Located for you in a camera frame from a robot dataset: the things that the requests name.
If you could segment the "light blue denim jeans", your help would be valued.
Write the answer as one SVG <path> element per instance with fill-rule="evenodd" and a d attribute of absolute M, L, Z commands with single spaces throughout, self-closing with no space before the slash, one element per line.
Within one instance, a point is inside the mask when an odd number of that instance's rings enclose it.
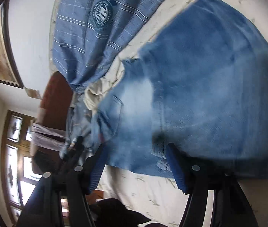
<path fill-rule="evenodd" d="M 171 177 L 166 147 L 238 177 L 268 178 L 268 43 L 221 0 L 197 0 L 165 26 L 91 118 L 108 164 Z"/>

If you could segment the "wooden glass-pane door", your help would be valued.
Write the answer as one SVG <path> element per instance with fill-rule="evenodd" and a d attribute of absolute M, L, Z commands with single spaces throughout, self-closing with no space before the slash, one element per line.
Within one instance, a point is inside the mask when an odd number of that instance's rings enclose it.
<path fill-rule="evenodd" d="M 12 224 L 30 198 L 41 175 L 33 172 L 30 155 L 33 117 L 8 110 L 1 141 L 1 180 Z"/>

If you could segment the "lilac cloth on headboard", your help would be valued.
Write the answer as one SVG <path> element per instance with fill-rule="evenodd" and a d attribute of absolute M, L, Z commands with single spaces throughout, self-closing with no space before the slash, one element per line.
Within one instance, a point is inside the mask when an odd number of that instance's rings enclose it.
<path fill-rule="evenodd" d="M 41 124 L 31 125 L 31 146 L 60 151 L 65 145 L 66 132 Z"/>

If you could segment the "cream leaf-print blanket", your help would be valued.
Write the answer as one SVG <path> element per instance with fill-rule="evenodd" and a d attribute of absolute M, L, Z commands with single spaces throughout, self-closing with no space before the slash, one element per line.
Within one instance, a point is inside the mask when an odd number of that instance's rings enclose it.
<path fill-rule="evenodd" d="M 121 61 L 133 58 L 145 43 L 153 40 L 158 31 L 194 0 L 165 0 L 151 19 L 114 59 L 108 73 L 97 85 L 101 92 L 121 76 Z M 253 22 L 268 42 L 268 0 L 222 0 Z M 253 209 L 260 226 L 268 226 L 268 180 L 246 179 L 240 186 Z M 171 178 L 135 174 L 128 170 L 106 166 L 98 189 L 105 198 L 119 199 L 128 209 L 138 211 L 167 226 L 178 226 L 188 196 Z"/>

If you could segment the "grey star-print cloth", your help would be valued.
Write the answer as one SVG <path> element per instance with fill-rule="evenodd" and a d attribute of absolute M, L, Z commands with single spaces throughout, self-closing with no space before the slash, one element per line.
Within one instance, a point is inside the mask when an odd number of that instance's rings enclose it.
<path fill-rule="evenodd" d="M 65 148 L 70 147 L 78 136 L 83 137 L 85 148 L 91 147 L 91 118 L 92 113 L 84 103 L 84 95 L 74 92 L 67 114 Z"/>

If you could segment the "brown wooden headboard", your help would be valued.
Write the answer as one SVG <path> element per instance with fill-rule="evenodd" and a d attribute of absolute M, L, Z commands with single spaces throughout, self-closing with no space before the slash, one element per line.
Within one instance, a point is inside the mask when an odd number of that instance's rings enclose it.
<path fill-rule="evenodd" d="M 37 119 L 33 123 L 49 128 L 66 131 L 68 109 L 73 96 L 66 79 L 59 72 L 51 76 L 37 112 Z M 30 145 L 32 170 L 36 174 L 54 171 L 60 162 L 59 151 L 49 150 Z"/>

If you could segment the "framed painting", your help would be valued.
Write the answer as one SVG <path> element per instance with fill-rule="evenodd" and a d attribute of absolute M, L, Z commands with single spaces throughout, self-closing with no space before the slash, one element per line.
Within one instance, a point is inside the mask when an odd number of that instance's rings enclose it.
<path fill-rule="evenodd" d="M 24 84 L 17 69 L 10 43 L 9 1 L 5 0 L 0 5 L 0 83 L 22 89 Z"/>

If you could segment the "blue plaid quilt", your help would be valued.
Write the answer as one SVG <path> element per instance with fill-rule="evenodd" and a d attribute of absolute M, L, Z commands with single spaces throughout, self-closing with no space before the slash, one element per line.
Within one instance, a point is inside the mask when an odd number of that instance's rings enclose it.
<path fill-rule="evenodd" d="M 71 89 L 103 77 L 163 1 L 60 0 L 52 55 Z"/>

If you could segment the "small wall picture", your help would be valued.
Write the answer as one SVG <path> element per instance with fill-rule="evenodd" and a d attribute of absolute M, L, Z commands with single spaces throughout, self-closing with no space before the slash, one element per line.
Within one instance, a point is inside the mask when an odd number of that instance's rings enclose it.
<path fill-rule="evenodd" d="M 30 98 L 35 98 L 40 100 L 41 96 L 38 90 L 34 90 L 34 89 L 30 89 L 30 88 L 24 88 L 26 94 L 28 95 L 28 97 Z"/>

